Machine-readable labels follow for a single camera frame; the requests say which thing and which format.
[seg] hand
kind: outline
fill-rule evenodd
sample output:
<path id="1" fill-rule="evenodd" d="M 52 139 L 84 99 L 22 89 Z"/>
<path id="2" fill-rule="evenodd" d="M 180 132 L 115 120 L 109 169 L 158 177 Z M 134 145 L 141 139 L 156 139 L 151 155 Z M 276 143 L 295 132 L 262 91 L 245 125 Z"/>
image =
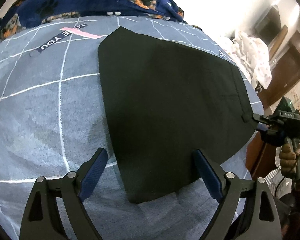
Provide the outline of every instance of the hand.
<path id="1" fill-rule="evenodd" d="M 300 144 L 294 153 L 290 148 L 289 144 L 284 144 L 281 148 L 281 152 L 279 154 L 280 158 L 280 166 L 281 166 L 281 174 L 286 176 L 287 178 L 293 178 L 294 176 L 294 167 L 297 163 L 296 157 L 300 155 Z"/>

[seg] silver rivet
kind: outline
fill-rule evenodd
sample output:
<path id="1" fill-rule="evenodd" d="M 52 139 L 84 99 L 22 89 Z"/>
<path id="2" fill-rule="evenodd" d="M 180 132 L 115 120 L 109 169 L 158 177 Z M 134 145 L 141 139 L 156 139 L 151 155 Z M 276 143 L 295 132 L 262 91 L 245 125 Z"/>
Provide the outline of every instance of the silver rivet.
<path id="1" fill-rule="evenodd" d="M 265 179 L 262 178 L 262 177 L 259 177 L 259 178 L 258 178 L 258 181 L 259 181 L 260 183 L 265 183 L 265 182 L 266 182 Z"/>
<path id="2" fill-rule="evenodd" d="M 75 172 L 71 171 L 68 173 L 68 178 L 74 178 L 75 177 Z"/>
<path id="3" fill-rule="evenodd" d="M 229 178 L 229 179 L 233 179 L 234 178 L 234 174 L 232 172 L 227 172 L 226 173 L 226 176 Z"/>
<path id="4" fill-rule="evenodd" d="M 44 179 L 44 177 L 40 176 L 40 177 L 37 178 L 37 182 L 43 182 L 43 179 Z"/>

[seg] folded black fabric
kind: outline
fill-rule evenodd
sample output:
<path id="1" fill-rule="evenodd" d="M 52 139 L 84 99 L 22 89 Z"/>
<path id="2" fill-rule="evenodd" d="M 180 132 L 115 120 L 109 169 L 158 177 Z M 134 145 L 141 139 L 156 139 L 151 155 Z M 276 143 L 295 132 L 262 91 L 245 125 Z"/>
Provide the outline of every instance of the folded black fabric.
<path id="1" fill-rule="evenodd" d="M 106 118 L 128 199 L 153 200 L 198 179 L 191 152 L 223 163 L 257 123 L 238 68 L 123 27 L 98 48 Z"/>

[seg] paw print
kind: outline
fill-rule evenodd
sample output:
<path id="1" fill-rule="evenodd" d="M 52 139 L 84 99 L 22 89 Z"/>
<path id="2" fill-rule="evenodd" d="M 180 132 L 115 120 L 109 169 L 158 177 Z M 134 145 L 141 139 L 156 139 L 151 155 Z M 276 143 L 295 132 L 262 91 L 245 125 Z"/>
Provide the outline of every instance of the paw print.
<path id="1" fill-rule="evenodd" d="M 49 0 L 42 3 L 41 7 L 36 10 L 40 18 L 46 18 L 53 15 L 54 9 L 58 6 L 58 1 Z"/>

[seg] blue bedsheet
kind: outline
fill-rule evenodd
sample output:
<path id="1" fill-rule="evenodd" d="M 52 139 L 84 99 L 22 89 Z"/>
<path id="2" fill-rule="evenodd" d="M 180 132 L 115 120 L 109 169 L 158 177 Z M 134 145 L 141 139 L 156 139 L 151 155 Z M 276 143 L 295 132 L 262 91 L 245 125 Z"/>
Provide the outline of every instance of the blue bedsheet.
<path id="1" fill-rule="evenodd" d="M 109 35 L 123 26 L 234 64 L 202 31 L 145 17 L 59 20 L 0 41 L 1 225 L 12 239 L 18 239 L 35 179 L 40 175 L 63 177 L 67 171 L 76 171 L 98 147 L 104 147 L 110 159 L 92 197 L 84 202 L 104 239 L 199 239 L 218 205 L 201 179 L 151 202 L 128 202 L 112 151 L 98 75 L 97 50 L 105 37 L 92 39 L 81 33 L 51 41 L 63 32 L 61 28 L 79 25 L 84 27 L 82 32 L 94 35 Z M 39 48 L 48 43 L 40 52 Z M 258 96 L 249 82 L 244 82 L 254 112 L 263 114 Z M 246 146 L 222 166 L 240 178 L 251 179 L 245 158 Z M 58 203 L 66 232 L 70 239 L 76 239 L 62 202 Z M 243 205 L 241 200 L 236 215 Z"/>

